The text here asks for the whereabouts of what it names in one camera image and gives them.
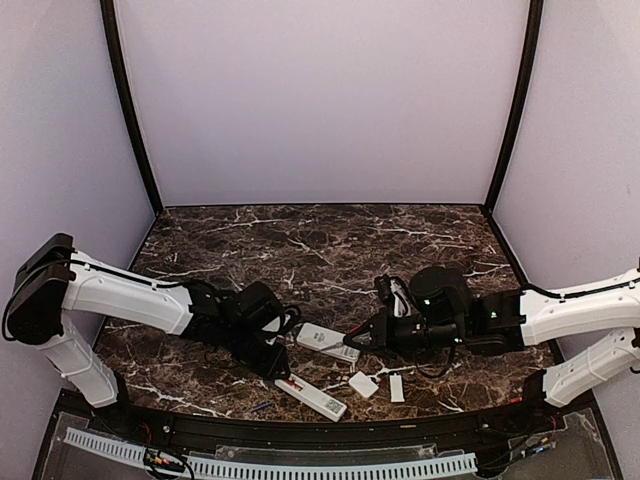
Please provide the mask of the narrow white battery cover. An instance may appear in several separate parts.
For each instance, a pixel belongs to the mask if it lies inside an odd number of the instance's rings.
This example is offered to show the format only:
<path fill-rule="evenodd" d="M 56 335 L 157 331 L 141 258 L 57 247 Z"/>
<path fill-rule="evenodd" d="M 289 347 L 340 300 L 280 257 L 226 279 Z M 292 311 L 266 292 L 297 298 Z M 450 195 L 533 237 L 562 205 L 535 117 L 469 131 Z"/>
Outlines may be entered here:
<path fill-rule="evenodd" d="M 390 400 L 392 403 L 403 403 L 405 401 L 404 386 L 402 376 L 393 374 L 389 376 Z"/>

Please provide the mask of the blue purple battery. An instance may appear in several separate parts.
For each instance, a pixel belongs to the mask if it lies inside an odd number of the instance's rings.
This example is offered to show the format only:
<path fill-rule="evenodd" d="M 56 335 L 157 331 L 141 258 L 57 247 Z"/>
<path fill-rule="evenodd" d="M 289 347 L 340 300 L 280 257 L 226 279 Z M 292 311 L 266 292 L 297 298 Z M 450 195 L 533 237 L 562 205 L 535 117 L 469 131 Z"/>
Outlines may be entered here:
<path fill-rule="evenodd" d="M 250 411 L 251 412 L 258 412 L 258 411 L 262 411 L 266 408 L 269 408 L 272 405 L 272 403 L 270 401 L 261 403 L 259 405 L 254 406 Z"/>

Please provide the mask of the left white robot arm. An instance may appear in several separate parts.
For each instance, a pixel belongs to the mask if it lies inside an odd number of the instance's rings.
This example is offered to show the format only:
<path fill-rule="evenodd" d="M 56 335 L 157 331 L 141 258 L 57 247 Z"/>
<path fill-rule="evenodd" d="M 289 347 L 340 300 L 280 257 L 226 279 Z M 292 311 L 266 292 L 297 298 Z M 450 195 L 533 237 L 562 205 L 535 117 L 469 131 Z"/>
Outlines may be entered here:
<path fill-rule="evenodd" d="M 162 282 L 106 265 L 51 237 L 18 270 L 2 317 L 7 341 L 41 351 L 120 436 L 141 427 L 123 381 L 98 358 L 68 318 L 71 311 L 146 325 L 189 341 L 221 347 L 268 381 L 290 376 L 287 350 L 276 337 L 299 321 L 262 282 L 234 292 L 202 280 Z"/>

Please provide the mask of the white remote green buttons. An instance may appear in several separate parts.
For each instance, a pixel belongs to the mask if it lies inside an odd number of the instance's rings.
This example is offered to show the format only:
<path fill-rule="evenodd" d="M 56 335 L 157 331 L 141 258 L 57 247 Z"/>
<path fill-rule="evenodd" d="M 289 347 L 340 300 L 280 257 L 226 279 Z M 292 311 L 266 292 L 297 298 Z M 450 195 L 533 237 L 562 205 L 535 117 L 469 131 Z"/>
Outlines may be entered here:
<path fill-rule="evenodd" d="M 343 343 L 344 334 L 312 323 L 304 323 L 296 343 L 334 359 L 355 364 L 360 351 Z"/>

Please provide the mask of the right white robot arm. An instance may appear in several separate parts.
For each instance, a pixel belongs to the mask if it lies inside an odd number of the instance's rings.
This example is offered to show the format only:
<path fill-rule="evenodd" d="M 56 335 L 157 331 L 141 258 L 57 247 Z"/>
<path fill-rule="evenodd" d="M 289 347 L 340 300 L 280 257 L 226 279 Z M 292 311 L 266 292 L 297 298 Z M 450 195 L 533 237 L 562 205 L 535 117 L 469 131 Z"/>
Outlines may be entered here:
<path fill-rule="evenodd" d="M 639 362 L 639 272 L 549 291 L 533 284 L 473 296 L 457 269 L 431 266 L 404 282 L 375 279 L 382 304 L 377 314 L 351 330 L 345 345 L 384 358 L 414 357 L 419 351 L 463 346 L 497 356 L 559 337 L 602 331 L 604 337 L 574 357 L 530 375 L 523 402 L 510 413 L 521 434 L 534 432 L 549 405 L 572 400 Z"/>

